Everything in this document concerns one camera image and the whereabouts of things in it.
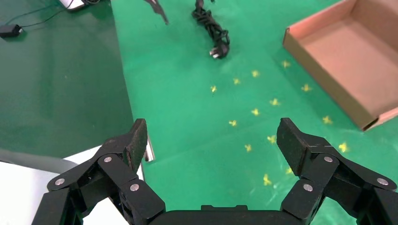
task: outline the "yellow tape mark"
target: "yellow tape mark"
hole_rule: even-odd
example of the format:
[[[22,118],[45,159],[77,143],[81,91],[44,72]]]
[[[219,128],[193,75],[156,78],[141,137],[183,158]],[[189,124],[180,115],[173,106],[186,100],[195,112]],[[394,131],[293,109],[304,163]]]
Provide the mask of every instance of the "yellow tape mark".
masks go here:
[[[269,140],[269,142],[270,142],[271,144],[276,143],[276,136],[275,136],[275,135],[268,136],[267,139]]]
[[[272,182],[268,178],[268,174],[265,174],[263,179],[264,179],[264,185],[265,186],[272,184]]]
[[[308,86],[307,83],[304,84],[304,87],[301,87],[301,89],[302,89],[304,92],[308,92],[308,91],[311,91],[311,90],[312,90],[312,88],[310,88],[310,86]]]
[[[271,100],[269,103],[270,103],[271,105],[281,105],[281,103],[278,102],[278,99],[276,99],[276,98],[274,98],[273,100]]]
[[[293,170],[289,166],[289,168],[286,169],[286,174],[290,174],[290,173],[293,173]]]
[[[333,121],[329,116],[325,116],[322,118],[324,124],[332,124]]]
[[[245,144],[245,148],[246,148],[247,152],[252,151],[252,145],[250,145],[250,144]]]
[[[260,73],[257,70],[253,70],[252,75],[254,78],[256,78],[256,77],[260,76]]]
[[[234,85],[238,85],[238,84],[240,84],[240,80],[237,78],[234,78]]]
[[[231,126],[233,126],[233,127],[236,127],[236,126],[237,126],[236,120],[230,120],[230,121],[229,121],[229,124],[230,124]]]
[[[256,109],[253,109],[252,110],[252,113],[255,115],[255,116],[258,116],[259,114],[260,114],[260,112],[259,112],[259,110],[256,108]]]
[[[290,67],[291,64],[290,64],[288,61],[284,60],[284,61],[282,62],[282,66],[283,66],[284,68],[287,68],[287,67]]]
[[[342,153],[348,151],[347,143],[340,144],[338,148],[341,150]]]

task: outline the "black object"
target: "black object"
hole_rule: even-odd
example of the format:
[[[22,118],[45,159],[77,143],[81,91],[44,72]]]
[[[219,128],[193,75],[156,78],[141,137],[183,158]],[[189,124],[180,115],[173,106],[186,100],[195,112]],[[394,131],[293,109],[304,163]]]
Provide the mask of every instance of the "black object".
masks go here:
[[[210,51],[210,55],[215,59],[222,59],[227,56],[230,51],[228,30],[222,29],[212,17],[211,11],[206,11],[203,8],[203,4],[203,0],[196,0],[195,10],[192,12],[192,16],[198,23],[205,26],[205,29],[214,42],[214,48]]]
[[[280,211],[205,205],[165,212],[165,203],[135,174],[146,141],[145,120],[137,120],[93,158],[52,179],[33,225],[80,225],[106,197],[130,225],[308,225],[325,197],[336,200],[359,225],[398,225],[393,181],[344,158],[324,138],[302,133],[288,118],[281,119],[277,144],[300,180]]]
[[[22,28],[19,25],[11,24],[11,25],[3,25],[0,26],[0,38],[12,38],[18,36],[22,33]]]
[[[164,13],[163,8],[162,8],[162,6],[159,4],[158,0],[144,0],[144,1],[148,2],[148,3],[151,5],[151,7],[152,7],[154,13],[157,13],[157,14],[161,15],[162,18],[163,18],[163,20],[164,20],[164,22],[165,22],[166,24],[168,24],[167,16],[166,16],[166,14]]]

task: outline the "white object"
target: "white object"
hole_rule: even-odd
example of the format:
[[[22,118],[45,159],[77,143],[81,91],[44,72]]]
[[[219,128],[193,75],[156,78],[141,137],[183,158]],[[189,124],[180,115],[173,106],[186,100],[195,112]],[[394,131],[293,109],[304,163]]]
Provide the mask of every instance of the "white object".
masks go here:
[[[75,10],[85,6],[85,3],[82,0],[60,0],[60,2],[65,8],[67,8],[67,10]]]

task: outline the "metal pivot screw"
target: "metal pivot screw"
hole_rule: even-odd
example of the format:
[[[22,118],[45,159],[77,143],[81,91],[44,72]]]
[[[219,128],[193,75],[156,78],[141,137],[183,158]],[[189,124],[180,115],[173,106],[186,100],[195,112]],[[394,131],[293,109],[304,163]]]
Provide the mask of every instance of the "metal pivot screw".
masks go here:
[[[333,162],[333,159],[332,158],[330,158],[330,157],[325,157],[325,158],[323,158],[326,162],[329,162],[329,163],[331,163],[331,162]]]
[[[304,187],[304,190],[306,190],[306,191],[310,191],[311,192],[313,190],[312,186],[309,185],[309,184],[305,184],[303,187]]]
[[[65,179],[64,179],[64,178],[60,178],[60,179],[58,179],[58,180],[55,181],[55,185],[61,185],[61,184],[63,184],[64,182],[65,182]]]
[[[106,158],[104,159],[104,162],[109,163],[111,160],[112,160],[112,157],[106,157]]]
[[[137,191],[138,188],[139,188],[138,184],[133,184],[133,185],[130,186],[130,191]]]
[[[377,178],[377,182],[379,182],[380,184],[383,184],[383,185],[388,185],[388,182],[383,178]]]

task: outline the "black power adapter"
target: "black power adapter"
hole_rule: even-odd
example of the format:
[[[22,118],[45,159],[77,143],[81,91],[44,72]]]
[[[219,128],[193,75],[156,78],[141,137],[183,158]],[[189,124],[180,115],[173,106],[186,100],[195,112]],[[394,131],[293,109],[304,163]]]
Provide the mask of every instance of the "black power adapter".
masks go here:
[[[17,37],[22,31],[22,27],[17,24],[3,25],[0,26],[0,38]]]

